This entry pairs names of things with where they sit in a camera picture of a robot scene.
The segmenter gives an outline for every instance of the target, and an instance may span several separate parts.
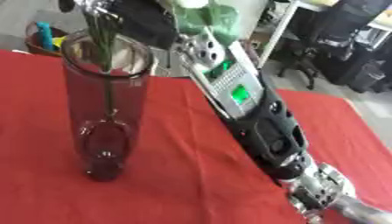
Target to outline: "floor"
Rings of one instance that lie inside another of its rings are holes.
[[[51,25],[66,32],[86,27],[82,15],[77,10],[67,14],[60,13],[57,1],[0,0],[0,49],[25,51],[25,27],[31,21],[50,22]],[[167,69],[167,53],[156,53],[160,59],[158,74],[182,74],[179,60],[175,55],[171,57],[171,68]],[[275,74],[279,67],[280,63],[269,61],[263,68],[263,74],[273,85],[277,88],[309,91],[305,87],[305,77],[299,71],[290,70],[285,78],[277,78]],[[392,92],[357,94],[348,87],[334,86],[322,77],[317,79],[314,91],[346,99],[384,144],[392,149]]]

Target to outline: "red cloth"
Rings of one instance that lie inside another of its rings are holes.
[[[73,149],[60,60],[0,52],[0,61],[2,223],[304,223],[189,80],[152,78],[125,173],[96,183]],[[310,153],[341,169],[366,202],[392,210],[391,154],[350,106],[280,93]]]

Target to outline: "green led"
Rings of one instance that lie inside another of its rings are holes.
[[[231,96],[238,104],[243,104],[249,98],[249,92],[243,85],[238,85]]]

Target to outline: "clear glass vase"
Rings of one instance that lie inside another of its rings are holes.
[[[149,47],[117,35],[112,69],[104,73],[97,49],[87,31],[61,46],[75,148],[92,179],[110,181],[137,142],[153,56]]]

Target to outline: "robotic hand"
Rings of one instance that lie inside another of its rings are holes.
[[[174,28],[175,20],[189,22],[184,21],[190,18],[184,16],[187,10],[193,17],[199,12],[201,21],[212,18],[209,15],[203,20],[206,11],[225,12],[214,17],[225,20],[234,10],[227,6],[222,10],[218,4],[211,10],[208,0],[176,0],[169,4],[175,4],[183,14],[179,16],[174,8],[174,18],[152,0],[60,0],[60,5],[74,1],[97,17],[105,13],[120,18],[119,32],[147,45],[168,49],[178,40],[176,50],[183,67],[216,114],[260,169],[287,189],[289,202],[308,223],[321,223],[326,209],[334,209],[354,223],[392,223],[391,214],[356,199],[353,184],[342,173],[329,164],[316,164],[306,151],[308,143],[298,122],[263,81],[260,70],[237,40],[228,41],[232,37],[221,29],[218,34],[214,32],[211,21],[202,26],[190,23],[192,29],[185,30],[192,33],[180,30],[178,35]]]

